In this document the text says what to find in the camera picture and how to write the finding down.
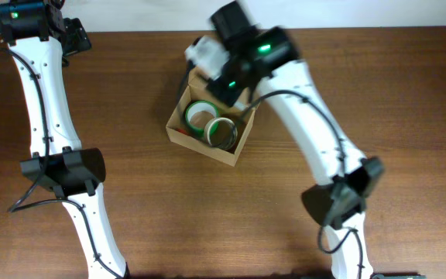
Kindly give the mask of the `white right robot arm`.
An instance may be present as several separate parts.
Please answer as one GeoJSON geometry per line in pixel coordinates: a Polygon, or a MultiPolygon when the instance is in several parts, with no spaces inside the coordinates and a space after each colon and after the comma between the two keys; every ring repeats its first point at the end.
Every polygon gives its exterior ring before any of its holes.
{"type": "Polygon", "coordinates": [[[223,61],[207,70],[210,91],[228,106],[244,90],[249,90],[252,107],[269,103],[316,181],[301,199],[320,226],[317,245],[331,255],[333,277],[371,278],[364,238],[366,200],[383,175],[383,163],[366,157],[342,131],[284,29],[258,31],[237,1],[222,6],[210,20],[224,48],[223,61]]]}

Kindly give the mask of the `black white marker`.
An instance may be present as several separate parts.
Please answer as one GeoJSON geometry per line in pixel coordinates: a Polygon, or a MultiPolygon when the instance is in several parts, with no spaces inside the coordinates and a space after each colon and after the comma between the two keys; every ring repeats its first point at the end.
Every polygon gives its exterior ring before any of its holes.
{"type": "Polygon", "coordinates": [[[243,112],[244,110],[247,109],[247,105],[244,104],[244,103],[242,103],[242,102],[236,102],[236,103],[233,105],[233,108],[236,109],[236,110],[238,110],[238,111],[240,111],[240,112],[243,112]]]}

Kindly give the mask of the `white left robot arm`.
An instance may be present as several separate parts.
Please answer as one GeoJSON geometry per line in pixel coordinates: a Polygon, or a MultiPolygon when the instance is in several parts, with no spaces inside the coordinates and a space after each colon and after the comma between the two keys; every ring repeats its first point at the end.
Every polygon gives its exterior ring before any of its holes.
{"type": "Polygon", "coordinates": [[[0,34],[21,78],[31,129],[28,160],[20,163],[30,188],[11,213],[61,204],[70,215],[90,278],[127,278],[105,208],[105,162],[85,149],[67,104],[62,68],[91,42],[79,19],[62,15],[62,1],[9,1],[0,5],[0,34]]]}

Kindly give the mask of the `brown cardboard box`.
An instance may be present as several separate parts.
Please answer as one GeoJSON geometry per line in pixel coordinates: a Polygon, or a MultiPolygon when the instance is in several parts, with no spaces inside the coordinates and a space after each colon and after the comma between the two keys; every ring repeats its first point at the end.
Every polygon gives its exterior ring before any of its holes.
{"type": "Polygon", "coordinates": [[[189,70],[177,92],[177,104],[166,124],[171,142],[235,166],[251,132],[257,108],[244,91],[233,107],[216,99],[197,68],[189,70]]]}

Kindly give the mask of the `green tape roll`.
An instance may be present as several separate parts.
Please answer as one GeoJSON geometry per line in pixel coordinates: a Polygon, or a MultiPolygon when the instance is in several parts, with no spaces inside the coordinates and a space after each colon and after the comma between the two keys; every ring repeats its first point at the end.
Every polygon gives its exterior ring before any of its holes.
{"type": "Polygon", "coordinates": [[[208,101],[196,101],[191,103],[184,113],[184,119],[188,128],[195,136],[204,135],[206,125],[212,120],[219,117],[218,108],[208,101]]]}

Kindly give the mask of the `beige masking tape roll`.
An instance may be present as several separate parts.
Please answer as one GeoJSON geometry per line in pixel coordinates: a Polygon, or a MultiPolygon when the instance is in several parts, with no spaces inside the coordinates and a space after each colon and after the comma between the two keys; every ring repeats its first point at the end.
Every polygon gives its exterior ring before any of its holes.
{"type": "Polygon", "coordinates": [[[212,119],[204,129],[203,139],[210,147],[230,150],[238,139],[236,124],[225,117],[212,119]]]}

